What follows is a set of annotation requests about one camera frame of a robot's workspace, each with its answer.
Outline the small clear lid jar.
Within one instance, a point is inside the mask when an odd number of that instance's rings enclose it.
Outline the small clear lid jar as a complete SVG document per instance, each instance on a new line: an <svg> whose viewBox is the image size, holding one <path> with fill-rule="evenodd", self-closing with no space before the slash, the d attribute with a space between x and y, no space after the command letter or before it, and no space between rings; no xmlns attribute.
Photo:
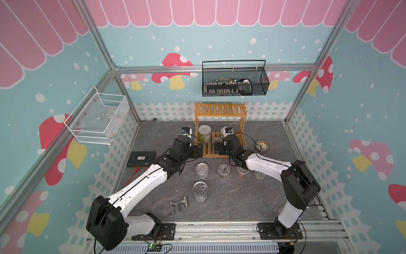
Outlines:
<svg viewBox="0 0 406 254"><path fill-rule="evenodd" d="M223 145L223 144L224 144L224 142L221 137L214 137L212 140L213 153L218 154L219 149L220 149L221 145Z"/></svg>

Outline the purple label tin can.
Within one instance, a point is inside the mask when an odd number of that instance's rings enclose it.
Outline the purple label tin can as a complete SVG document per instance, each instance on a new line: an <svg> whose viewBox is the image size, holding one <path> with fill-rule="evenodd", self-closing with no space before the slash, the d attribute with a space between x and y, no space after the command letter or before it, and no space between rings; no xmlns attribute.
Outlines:
<svg viewBox="0 0 406 254"><path fill-rule="evenodd" d="M209 167L205 163L200 163L196 166L196 176L198 179L206 179L209 174Z"/></svg>

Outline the red seed plastic jar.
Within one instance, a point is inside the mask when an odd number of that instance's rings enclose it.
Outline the red seed plastic jar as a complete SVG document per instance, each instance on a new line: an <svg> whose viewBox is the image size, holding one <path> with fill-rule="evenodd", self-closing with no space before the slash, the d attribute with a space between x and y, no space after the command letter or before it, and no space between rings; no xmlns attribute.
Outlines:
<svg viewBox="0 0 406 254"><path fill-rule="evenodd" d="M226 164L219 165L218 174L221 178L227 178L230 175L230 167Z"/></svg>

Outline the orange seed plastic jar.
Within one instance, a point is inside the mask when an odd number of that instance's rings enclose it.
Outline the orange seed plastic jar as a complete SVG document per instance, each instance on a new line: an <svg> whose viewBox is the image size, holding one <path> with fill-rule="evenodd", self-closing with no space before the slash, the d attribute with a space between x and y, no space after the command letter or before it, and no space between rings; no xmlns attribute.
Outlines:
<svg viewBox="0 0 406 254"><path fill-rule="evenodd" d="M244 169L242 167L237 168L237 174L241 178L245 177L248 173L249 173L249 170L247 170L247 169Z"/></svg>

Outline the wooden two-tier shelf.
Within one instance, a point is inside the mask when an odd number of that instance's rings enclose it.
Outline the wooden two-tier shelf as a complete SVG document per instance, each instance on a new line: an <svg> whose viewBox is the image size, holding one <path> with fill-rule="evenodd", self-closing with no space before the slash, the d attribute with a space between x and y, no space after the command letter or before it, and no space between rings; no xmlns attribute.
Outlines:
<svg viewBox="0 0 406 254"><path fill-rule="evenodd" d="M240 143L245 146L244 127L248 117L247 107L244 103L196 103L194 111L196 134L198 127L209 125L211 127L211 141L203 143L203 156L206 158L221 158L219 154L213 153L212 140L214 137L221 137L222 127L232 127L239 138Z"/></svg>

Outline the tall silver pull-tab can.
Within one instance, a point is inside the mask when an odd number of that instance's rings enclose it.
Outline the tall silver pull-tab can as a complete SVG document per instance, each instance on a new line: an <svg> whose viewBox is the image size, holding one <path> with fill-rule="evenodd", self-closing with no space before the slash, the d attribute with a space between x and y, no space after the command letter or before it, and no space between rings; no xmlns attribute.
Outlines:
<svg viewBox="0 0 406 254"><path fill-rule="evenodd" d="M193 186L193 196L198 204L204 204L207 201L208 185L204 182L196 182Z"/></svg>

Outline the short pull-tab tin can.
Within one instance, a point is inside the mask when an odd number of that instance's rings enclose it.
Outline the short pull-tab tin can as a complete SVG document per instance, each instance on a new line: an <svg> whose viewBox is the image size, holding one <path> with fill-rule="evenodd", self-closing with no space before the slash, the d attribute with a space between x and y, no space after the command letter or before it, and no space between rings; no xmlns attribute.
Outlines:
<svg viewBox="0 0 406 254"><path fill-rule="evenodd" d="M262 181L265 179L265 175L259 171L254 171L253 176L256 180Z"/></svg>

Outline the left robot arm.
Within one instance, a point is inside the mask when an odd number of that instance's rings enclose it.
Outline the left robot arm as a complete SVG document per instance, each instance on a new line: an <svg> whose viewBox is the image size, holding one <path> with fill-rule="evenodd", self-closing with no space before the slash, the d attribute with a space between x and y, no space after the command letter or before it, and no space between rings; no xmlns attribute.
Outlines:
<svg viewBox="0 0 406 254"><path fill-rule="evenodd" d="M179 135L171 148L132 183L109 197L98 196L92 202L86 230L103 250L110 251L125 238L160 233L161 221L152 213L129 218L139 201L171 176L180 174L185 164L203 157L203 144L192 144L191 135Z"/></svg>

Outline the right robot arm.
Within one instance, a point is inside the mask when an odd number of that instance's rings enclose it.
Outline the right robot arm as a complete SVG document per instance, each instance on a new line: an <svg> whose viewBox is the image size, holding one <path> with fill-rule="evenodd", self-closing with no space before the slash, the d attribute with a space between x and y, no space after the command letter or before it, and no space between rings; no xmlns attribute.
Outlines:
<svg viewBox="0 0 406 254"><path fill-rule="evenodd" d="M214 147L219 155L227 155L236 166L258 171L282 183L287 202L275 220L277 229L290 230L309 203L318 197L321 187L304 161L288 163L261 156L256 151L244 149L234 134L226 136Z"/></svg>

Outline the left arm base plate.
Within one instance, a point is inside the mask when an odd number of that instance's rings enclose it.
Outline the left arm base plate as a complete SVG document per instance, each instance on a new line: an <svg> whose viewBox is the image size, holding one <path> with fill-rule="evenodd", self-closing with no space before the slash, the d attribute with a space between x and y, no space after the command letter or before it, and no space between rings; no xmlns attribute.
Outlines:
<svg viewBox="0 0 406 254"><path fill-rule="evenodd" d="M158 225L155 225L151 233L148 235L138 235L138 236L133 236L131 240L133 241L142 241L146 240L148 242L150 241L158 241L158 240L164 240L164 241L172 241L174 240L174 234L176 232L176 224L175 223L161 223Z"/></svg>

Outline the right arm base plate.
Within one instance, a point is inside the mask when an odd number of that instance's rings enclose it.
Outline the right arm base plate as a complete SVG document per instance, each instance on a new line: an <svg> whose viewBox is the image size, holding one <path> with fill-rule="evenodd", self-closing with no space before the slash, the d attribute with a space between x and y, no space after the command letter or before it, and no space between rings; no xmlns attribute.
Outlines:
<svg viewBox="0 0 406 254"><path fill-rule="evenodd" d="M290 240L297 241L303 239L302 230L299 223L286 229L282 224L275 222L260 222L256 226L261 240Z"/></svg>

